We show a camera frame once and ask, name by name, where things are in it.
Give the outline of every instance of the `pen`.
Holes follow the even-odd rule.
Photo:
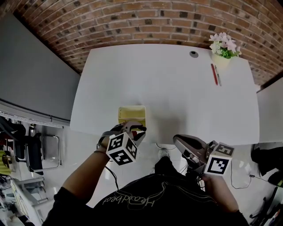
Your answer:
[[[216,74],[215,74],[215,68],[214,68],[213,64],[211,64],[211,68],[212,68],[212,71],[213,71],[213,76],[214,76],[215,84],[218,86],[218,82],[217,82],[217,78],[216,78]]]
[[[220,77],[219,77],[216,65],[215,65],[215,72],[216,72],[216,75],[217,75],[218,83],[221,86],[221,81],[220,81]]]

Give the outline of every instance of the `gray panel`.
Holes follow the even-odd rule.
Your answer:
[[[0,99],[70,120],[80,76],[12,14],[0,34]]]

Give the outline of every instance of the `tile floor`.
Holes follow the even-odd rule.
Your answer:
[[[52,198],[54,194],[58,192],[64,180],[93,152],[96,148],[96,143],[99,136],[93,136],[80,132],[71,131],[70,128],[64,129],[57,128],[43,128],[46,134],[57,135],[60,137],[61,146],[61,161],[62,165],[55,170],[49,170],[44,172],[46,195]],[[249,174],[259,176],[257,172],[257,165],[252,162],[250,158],[250,145],[235,146],[236,152],[233,157],[233,185],[235,187],[246,187],[249,184]],[[117,166],[113,162],[109,162],[107,166],[115,172],[118,178],[119,187],[123,187],[133,180],[141,178],[150,174],[153,171],[155,163],[158,161],[157,153],[158,148],[155,144],[141,143],[139,146],[140,153],[136,163],[127,164],[124,166]],[[173,165],[178,171],[181,171],[186,166],[186,161],[181,157],[178,149],[170,151],[171,160]],[[45,167],[54,166],[56,159],[51,158],[51,161],[44,161]],[[30,179],[32,177],[38,177],[38,174],[32,174],[27,170],[25,163],[19,163],[18,170],[14,177],[20,180]],[[229,188],[234,194],[236,200],[239,203],[240,211],[244,214],[248,221],[249,215],[259,210],[261,207],[264,196],[269,196],[274,186],[271,184],[253,178],[251,184],[246,189],[234,189],[231,186],[231,169],[224,176]],[[269,175],[273,172],[265,175],[263,179],[267,180]],[[104,170],[101,178],[98,182],[97,188],[93,194],[92,199],[88,205],[95,206],[103,197],[107,196],[111,192],[116,190],[115,181],[113,176]],[[278,202],[281,202],[283,196],[278,197]],[[44,210],[43,215],[46,216],[49,209],[52,206],[47,207]]]

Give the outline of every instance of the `white pen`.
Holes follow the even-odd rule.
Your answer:
[[[220,77],[219,77],[219,74],[218,74],[218,71],[217,71],[216,65],[215,65],[214,67],[215,67],[215,72],[216,72],[216,76],[217,76],[218,84],[221,86],[221,81],[220,81]]]

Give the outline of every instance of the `brick wall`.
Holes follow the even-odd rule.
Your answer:
[[[283,70],[283,8],[276,0],[6,0],[0,15],[7,11],[79,73],[93,48],[208,48],[215,32],[227,32],[242,46],[256,84]]]

